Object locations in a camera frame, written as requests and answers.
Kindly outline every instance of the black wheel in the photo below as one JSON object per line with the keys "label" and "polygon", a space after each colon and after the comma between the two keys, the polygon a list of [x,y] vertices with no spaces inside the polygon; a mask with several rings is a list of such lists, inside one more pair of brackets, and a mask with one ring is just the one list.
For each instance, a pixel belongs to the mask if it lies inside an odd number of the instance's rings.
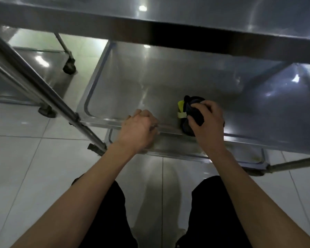
{"label": "black wheel", "polygon": [[75,66],[75,59],[69,58],[63,67],[63,71],[67,73],[68,75],[73,75],[76,73],[77,69]]}
{"label": "black wheel", "polygon": [[52,109],[52,107],[48,106],[47,108],[40,107],[38,112],[45,117],[55,118],[57,116],[57,112]]}

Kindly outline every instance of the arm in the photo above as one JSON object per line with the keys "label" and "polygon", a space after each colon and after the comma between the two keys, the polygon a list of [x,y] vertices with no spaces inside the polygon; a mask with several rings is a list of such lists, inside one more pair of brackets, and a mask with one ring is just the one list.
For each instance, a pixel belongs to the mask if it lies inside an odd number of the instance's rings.
{"label": "arm", "polygon": [[223,113],[212,101],[193,104],[204,117],[189,124],[222,178],[253,248],[310,247],[310,237],[249,177],[224,145]]}
{"label": "arm", "polygon": [[122,124],[118,140],[14,244],[17,247],[78,247],[108,189],[124,165],[153,141],[157,120],[137,110]]}

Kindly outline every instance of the person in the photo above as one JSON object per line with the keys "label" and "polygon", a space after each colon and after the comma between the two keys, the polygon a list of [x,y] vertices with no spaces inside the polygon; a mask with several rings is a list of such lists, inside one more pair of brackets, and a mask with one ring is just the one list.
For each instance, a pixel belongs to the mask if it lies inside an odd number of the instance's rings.
{"label": "person", "polygon": [[[249,177],[226,150],[223,113],[212,101],[193,104],[202,126],[188,116],[196,140],[219,176],[192,192],[186,234],[176,247],[309,247],[310,237]],[[157,134],[157,119],[136,110],[117,141],[14,244],[17,247],[137,247],[129,229],[125,198],[115,178]]]}

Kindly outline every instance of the person's left arm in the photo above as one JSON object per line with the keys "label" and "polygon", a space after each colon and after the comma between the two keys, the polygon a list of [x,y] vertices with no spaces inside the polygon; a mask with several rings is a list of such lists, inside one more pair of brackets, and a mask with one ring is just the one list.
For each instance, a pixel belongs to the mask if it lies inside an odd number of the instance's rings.
{"label": "person's left arm", "polygon": [[78,247],[108,189],[125,164],[157,134],[157,120],[137,110],[122,124],[118,140],[12,246]]}

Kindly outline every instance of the person's left hand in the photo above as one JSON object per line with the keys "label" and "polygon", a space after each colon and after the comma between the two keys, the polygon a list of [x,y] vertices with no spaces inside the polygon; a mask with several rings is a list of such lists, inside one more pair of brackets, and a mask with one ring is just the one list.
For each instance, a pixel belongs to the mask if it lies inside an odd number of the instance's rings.
{"label": "person's left hand", "polygon": [[158,120],[152,113],[137,109],[132,117],[128,116],[122,123],[116,142],[136,154],[153,142],[157,125]]}

